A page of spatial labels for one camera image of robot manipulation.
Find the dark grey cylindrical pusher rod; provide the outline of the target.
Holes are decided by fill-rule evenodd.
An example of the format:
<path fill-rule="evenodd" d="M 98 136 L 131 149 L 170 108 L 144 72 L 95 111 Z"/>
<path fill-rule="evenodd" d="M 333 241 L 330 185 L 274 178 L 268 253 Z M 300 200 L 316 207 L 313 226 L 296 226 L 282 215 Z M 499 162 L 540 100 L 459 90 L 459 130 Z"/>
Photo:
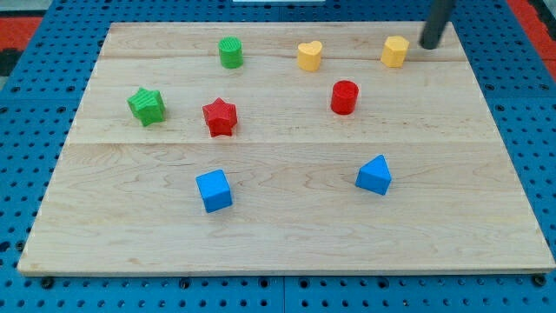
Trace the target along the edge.
<path fill-rule="evenodd" d="M 432 1 L 429 15 L 420 34 L 419 44 L 421 48 L 434 50 L 438 47 L 455 3 L 455 0 Z"/>

